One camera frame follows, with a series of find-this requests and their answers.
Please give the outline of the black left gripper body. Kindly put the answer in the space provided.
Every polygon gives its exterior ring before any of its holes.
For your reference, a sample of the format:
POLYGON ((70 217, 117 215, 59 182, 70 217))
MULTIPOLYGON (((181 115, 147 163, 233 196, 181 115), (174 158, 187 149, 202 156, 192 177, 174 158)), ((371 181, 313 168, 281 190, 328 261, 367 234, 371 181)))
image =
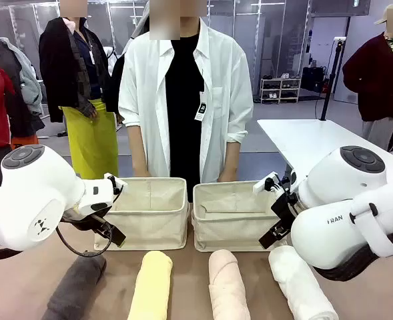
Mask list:
POLYGON ((92 214, 86 216, 80 221, 71 220, 70 223, 81 231, 92 230, 94 233, 104 237, 110 238, 115 236, 116 228, 114 225, 106 221, 103 217, 99 215, 92 214))

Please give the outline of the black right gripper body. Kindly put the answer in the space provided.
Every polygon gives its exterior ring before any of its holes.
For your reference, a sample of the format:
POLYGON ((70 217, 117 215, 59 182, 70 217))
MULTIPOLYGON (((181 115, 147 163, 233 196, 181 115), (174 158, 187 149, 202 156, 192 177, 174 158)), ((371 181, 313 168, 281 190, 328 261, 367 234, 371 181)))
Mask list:
POLYGON ((271 210, 280 219, 280 227, 290 230, 297 215, 304 210, 304 206, 300 202, 297 193, 285 191, 277 197, 271 206, 271 210))

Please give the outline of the person's left hand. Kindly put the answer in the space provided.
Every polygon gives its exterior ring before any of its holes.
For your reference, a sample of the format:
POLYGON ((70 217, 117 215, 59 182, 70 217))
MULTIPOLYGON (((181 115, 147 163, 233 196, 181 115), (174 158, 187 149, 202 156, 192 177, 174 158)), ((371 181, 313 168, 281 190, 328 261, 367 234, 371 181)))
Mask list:
POLYGON ((220 182, 220 183, 234 182, 234 181, 237 181, 237 169, 236 168, 231 168, 231 169, 225 168, 218 178, 218 182, 220 182))

